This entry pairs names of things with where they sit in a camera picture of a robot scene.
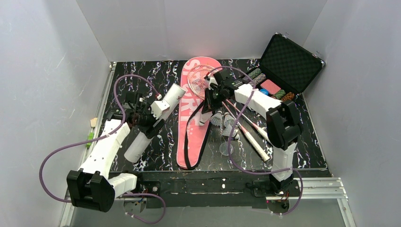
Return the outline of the white shuttlecock tube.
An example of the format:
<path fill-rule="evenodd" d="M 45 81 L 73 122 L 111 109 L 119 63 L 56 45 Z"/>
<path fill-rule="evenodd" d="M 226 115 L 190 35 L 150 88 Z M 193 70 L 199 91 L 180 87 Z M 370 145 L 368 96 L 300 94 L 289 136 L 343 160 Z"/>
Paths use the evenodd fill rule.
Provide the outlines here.
<path fill-rule="evenodd" d="M 163 98 L 152 103 L 148 103 L 142 93 L 132 91 L 126 94 L 123 102 L 123 107 L 128 110 L 126 122 L 131 129 L 139 129 L 138 135 L 124 154 L 128 161 L 138 162 L 185 93 L 183 88 L 173 84 Z"/>

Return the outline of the white shuttlecock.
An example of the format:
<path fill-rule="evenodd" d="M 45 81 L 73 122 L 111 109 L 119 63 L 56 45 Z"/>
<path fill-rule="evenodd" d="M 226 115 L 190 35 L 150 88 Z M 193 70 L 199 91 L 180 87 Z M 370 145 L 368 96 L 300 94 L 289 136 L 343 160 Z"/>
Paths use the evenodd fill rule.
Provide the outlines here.
<path fill-rule="evenodd" d="M 220 127 L 223 123 L 223 113 L 222 111 L 216 111 L 210 118 L 210 123 Z"/>
<path fill-rule="evenodd" d="M 229 137 L 233 140 L 239 140 L 240 135 L 238 134 L 238 129 L 236 127 L 228 126 L 222 131 L 222 136 Z"/>
<path fill-rule="evenodd" d="M 232 127 L 235 123 L 235 118 L 229 113 L 225 112 L 223 117 L 223 125 L 225 128 Z"/>
<path fill-rule="evenodd" d="M 200 113 L 199 116 L 199 126 L 204 126 L 211 118 L 212 112 Z"/>

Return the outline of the white shuttlecock front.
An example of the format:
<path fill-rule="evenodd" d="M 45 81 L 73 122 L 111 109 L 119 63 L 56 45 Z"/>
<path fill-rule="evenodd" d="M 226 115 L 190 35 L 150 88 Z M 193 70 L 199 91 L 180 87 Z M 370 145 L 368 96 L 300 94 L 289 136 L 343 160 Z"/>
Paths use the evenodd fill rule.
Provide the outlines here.
<path fill-rule="evenodd" d="M 229 137 L 233 140 L 239 140 L 240 135 L 238 134 L 238 129 L 236 127 L 228 126 L 222 131 L 222 136 Z"/>

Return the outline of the clear round tube lid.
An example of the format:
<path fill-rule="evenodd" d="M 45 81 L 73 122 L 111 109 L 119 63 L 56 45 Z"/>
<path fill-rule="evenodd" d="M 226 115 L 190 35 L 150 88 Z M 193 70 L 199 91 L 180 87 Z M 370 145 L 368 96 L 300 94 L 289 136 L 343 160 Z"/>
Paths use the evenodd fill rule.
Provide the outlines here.
<path fill-rule="evenodd" d="M 233 146 L 228 142 L 224 142 L 219 146 L 219 151 L 223 156 L 229 156 L 233 152 Z"/>

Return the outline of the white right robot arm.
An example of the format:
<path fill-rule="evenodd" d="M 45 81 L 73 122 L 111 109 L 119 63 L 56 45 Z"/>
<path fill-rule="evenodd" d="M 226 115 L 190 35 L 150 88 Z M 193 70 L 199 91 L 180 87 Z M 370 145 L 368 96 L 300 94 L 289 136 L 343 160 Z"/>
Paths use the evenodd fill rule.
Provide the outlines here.
<path fill-rule="evenodd" d="M 293 101 L 281 102 L 258 89 L 247 74 L 249 83 L 235 79 L 228 72 L 228 66 L 211 69 L 203 76 L 208 82 L 205 98 L 201 102 L 201 115 L 219 109 L 223 102 L 232 98 L 243 104 L 243 110 L 250 107 L 266 120 L 268 142 L 273 148 L 272 169 L 268 173 L 272 187 L 283 191 L 293 181 L 293 153 L 303 128 L 299 111 Z"/>

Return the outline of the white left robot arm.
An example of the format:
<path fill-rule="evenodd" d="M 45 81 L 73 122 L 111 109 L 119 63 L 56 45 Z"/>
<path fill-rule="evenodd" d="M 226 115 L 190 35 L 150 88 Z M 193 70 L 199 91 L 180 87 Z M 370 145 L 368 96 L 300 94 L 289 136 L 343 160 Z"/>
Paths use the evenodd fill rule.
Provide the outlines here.
<path fill-rule="evenodd" d="M 67 175 L 67 186 L 73 206 L 89 210 L 108 212 L 114 199 L 132 191 L 137 186 L 137 176 L 121 173 L 109 178 L 110 167 L 123 141 L 132 127 L 139 133 L 125 152 L 125 158 L 137 162 L 158 135 L 168 116 L 181 99 L 180 93 L 169 91 L 149 104 L 141 93 L 129 92 L 123 101 L 125 117 L 112 117 L 105 124 L 103 139 L 96 142 L 89 157 L 78 170 Z"/>

